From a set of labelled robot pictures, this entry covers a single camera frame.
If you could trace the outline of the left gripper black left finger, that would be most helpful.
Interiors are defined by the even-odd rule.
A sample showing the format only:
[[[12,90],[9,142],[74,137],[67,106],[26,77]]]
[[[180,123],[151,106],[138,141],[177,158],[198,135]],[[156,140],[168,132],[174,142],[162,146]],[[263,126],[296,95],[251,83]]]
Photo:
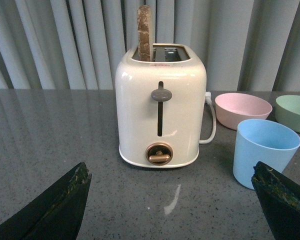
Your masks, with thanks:
[[[81,228],[92,174],[77,164],[0,225],[0,240],[75,240]]]

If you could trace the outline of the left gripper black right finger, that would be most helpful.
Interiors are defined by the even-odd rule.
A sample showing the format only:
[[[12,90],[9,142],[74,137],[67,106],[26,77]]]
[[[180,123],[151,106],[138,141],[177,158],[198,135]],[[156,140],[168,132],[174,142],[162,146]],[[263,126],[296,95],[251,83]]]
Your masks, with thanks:
[[[300,240],[300,185],[259,161],[251,178],[276,240]]]

